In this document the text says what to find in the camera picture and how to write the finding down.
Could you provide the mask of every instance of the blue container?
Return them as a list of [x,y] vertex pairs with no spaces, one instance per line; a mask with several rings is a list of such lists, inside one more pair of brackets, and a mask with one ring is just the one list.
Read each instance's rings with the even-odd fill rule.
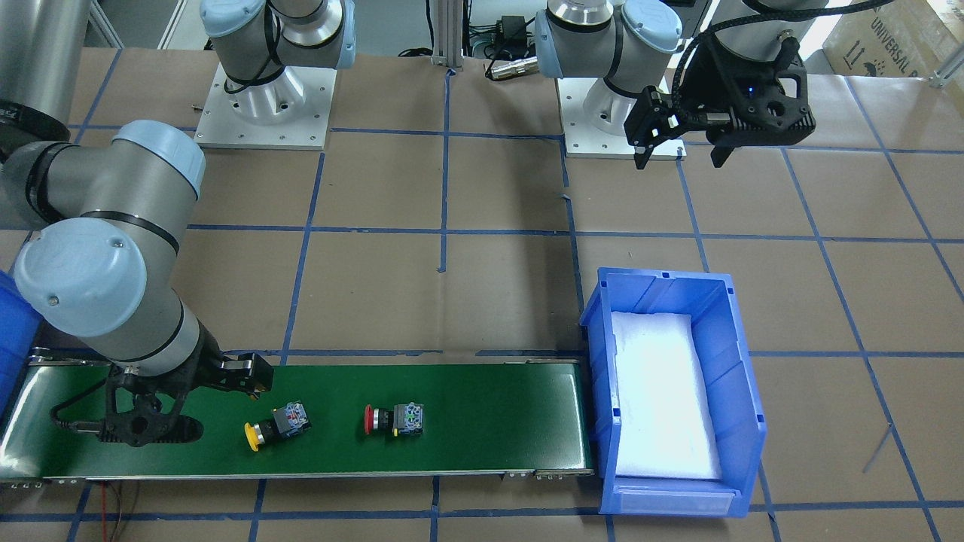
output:
[[[722,479],[616,475],[622,421],[613,362],[613,312],[691,316]],[[599,283],[580,323],[589,330],[595,437],[603,480],[600,513],[746,516],[763,454],[766,423],[731,277],[604,267],[599,270]]]
[[40,315],[20,297],[13,279],[0,271],[0,415],[14,392],[39,325]]

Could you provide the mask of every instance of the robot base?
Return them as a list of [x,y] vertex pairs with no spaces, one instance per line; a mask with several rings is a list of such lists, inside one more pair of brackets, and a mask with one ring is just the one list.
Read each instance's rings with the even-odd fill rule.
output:
[[335,92],[335,75],[328,68],[292,69],[305,85],[304,114],[292,122],[255,124],[232,110],[222,85],[225,71],[218,65],[207,93],[194,141],[206,149],[324,150]]
[[[582,108],[594,78],[558,79],[559,111],[566,133],[566,155],[576,158],[622,158],[631,160],[634,148],[625,136],[615,136],[596,128]],[[677,160],[686,157],[682,139],[667,141],[655,148],[651,160]]]

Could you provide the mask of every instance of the metal post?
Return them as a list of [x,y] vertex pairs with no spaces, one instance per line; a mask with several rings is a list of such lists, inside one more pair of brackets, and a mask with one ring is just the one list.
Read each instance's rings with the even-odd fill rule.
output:
[[958,45],[957,50],[939,68],[934,70],[934,73],[930,76],[930,86],[935,89],[943,89],[962,66],[964,66],[964,43]]
[[433,0],[435,48],[432,64],[462,69],[462,0]]
[[107,14],[104,9],[100,7],[100,3],[97,0],[91,0],[91,12],[87,19],[91,22],[91,26],[97,31],[97,33],[107,41],[107,44],[115,49],[123,49],[123,42],[121,42],[121,37],[118,36],[116,30],[114,30],[114,25],[107,18]]
[[67,123],[90,7],[0,0],[0,98]]

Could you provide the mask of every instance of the metal leg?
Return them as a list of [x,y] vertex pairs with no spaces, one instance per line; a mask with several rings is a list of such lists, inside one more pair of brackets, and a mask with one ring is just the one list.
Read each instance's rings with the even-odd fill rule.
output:
[[107,44],[115,49],[123,49],[121,37],[114,30],[114,25],[107,19],[107,15],[97,0],[91,0],[91,13],[88,15],[88,20],[97,33],[104,38],[104,41],[107,41]]
[[434,0],[432,64],[462,69],[462,0]]
[[964,43],[957,46],[957,50],[930,76],[930,86],[943,89],[950,83],[951,78],[964,66]]

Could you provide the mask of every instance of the metal mounting plate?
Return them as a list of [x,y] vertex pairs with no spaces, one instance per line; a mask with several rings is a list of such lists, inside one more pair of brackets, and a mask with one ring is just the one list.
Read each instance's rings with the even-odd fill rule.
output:
[[324,150],[337,72],[328,68],[292,68],[305,85],[305,112],[281,124],[254,124],[235,113],[222,85],[225,71],[218,65],[194,141],[208,149]]
[[[581,158],[632,159],[635,150],[626,137],[614,136],[596,128],[582,109],[589,89],[596,79],[569,77],[559,79],[559,112],[566,133],[566,155]],[[651,160],[676,160],[686,157],[682,139],[674,139],[656,147]]]

